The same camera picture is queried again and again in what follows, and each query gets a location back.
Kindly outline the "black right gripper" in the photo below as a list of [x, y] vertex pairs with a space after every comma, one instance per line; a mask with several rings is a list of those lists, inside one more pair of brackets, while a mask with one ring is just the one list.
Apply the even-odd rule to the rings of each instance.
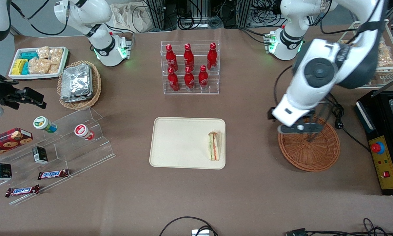
[[[9, 96], [15, 95], [16, 91], [19, 90], [14, 87], [14, 85], [18, 85], [18, 83], [18, 81], [8, 80], [4, 76], [0, 75], [0, 105], [8, 106], [12, 109], [19, 109], [19, 103], [12, 101], [9, 98]], [[47, 106], [47, 103], [44, 102], [44, 95], [30, 87], [24, 87], [18, 91], [18, 94], [22, 98], [27, 99], [27, 104], [35, 105], [40, 109], [45, 109]]]

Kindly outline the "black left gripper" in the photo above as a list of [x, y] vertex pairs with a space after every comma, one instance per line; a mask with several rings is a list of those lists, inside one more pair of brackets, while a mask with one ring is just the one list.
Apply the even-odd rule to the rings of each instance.
[[[275, 110], [275, 107], [271, 107], [269, 110], [268, 110], [268, 112], [267, 112], [267, 118], [268, 118], [268, 120], [273, 120], [273, 121], [276, 121], [276, 118], [275, 118], [275, 116], [273, 115], [273, 111]], [[307, 142], [312, 142], [315, 138], [316, 138], [316, 136], [318, 136], [318, 132], [316, 132], [316, 133], [309, 133], [308, 134], [308, 137], [307, 137]]]

